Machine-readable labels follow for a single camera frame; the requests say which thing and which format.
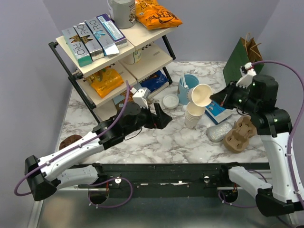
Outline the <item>white plastic lid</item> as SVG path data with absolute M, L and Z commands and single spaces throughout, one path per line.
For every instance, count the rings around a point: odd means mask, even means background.
M 176 95 L 166 95 L 162 100 L 163 105 L 168 109 L 175 109 L 179 104 L 179 98 Z

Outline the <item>white paper cup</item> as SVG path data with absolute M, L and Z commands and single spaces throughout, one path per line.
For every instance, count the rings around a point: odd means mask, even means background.
M 207 84 L 199 84 L 188 92 L 188 100 L 199 107 L 208 106 L 211 103 L 212 89 Z

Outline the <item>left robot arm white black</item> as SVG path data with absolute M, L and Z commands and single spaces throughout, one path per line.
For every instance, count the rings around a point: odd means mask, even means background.
M 72 185 L 102 187 L 105 175 L 97 170 L 97 166 L 79 168 L 79 163 L 123 142 L 127 135 L 140 128 L 165 128 L 172 117 L 161 109 L 159 103 L 155 103 L 154 108 L 155 113 L 152 113 L 149 108 L 128 102 L 117 115 L 100 122 L 87 135 L 69 146 L 45 157 L 29 156 L 25 160 L 25 176 L 33 199 L 45 200 L 58 189 Z

